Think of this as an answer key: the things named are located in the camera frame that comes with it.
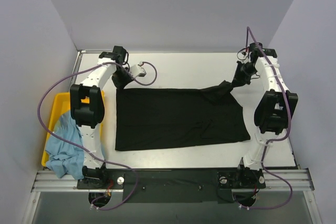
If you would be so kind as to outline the black t shirt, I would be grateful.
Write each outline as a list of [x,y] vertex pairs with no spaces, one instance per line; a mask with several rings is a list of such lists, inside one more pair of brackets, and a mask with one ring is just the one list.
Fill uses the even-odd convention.
[[243,108],[223,81],[204,89],[132,88],[116,93],[116,151],[250,140]]

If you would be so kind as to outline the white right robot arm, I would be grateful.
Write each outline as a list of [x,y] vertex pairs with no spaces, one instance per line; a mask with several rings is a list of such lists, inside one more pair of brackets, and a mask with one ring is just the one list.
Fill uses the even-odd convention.
[[237,62],[232,87],[249,85],[253,76],[257,76],[262,81],[264,94],[254,112],[255,138],[241,158],[234,180],[240,188],[263,188],[262,165],[266,154],[274,142],[288,137],[298,95],[285,85],[275,50],[254,42],[241,53],[245,58]]

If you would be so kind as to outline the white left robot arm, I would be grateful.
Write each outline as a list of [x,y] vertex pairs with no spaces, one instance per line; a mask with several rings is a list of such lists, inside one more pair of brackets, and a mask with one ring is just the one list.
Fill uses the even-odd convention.
[[100,136],[105,114],[101,90],[109,78],[121,70],[127,55],[126,49],[121,46],[114,46],[111,52],[102,52],[97,67],[90,70],[80,84],[70,87],[70,113],[79,128],[85,149],[82,173],[95,188],[103,188],[108,182]]

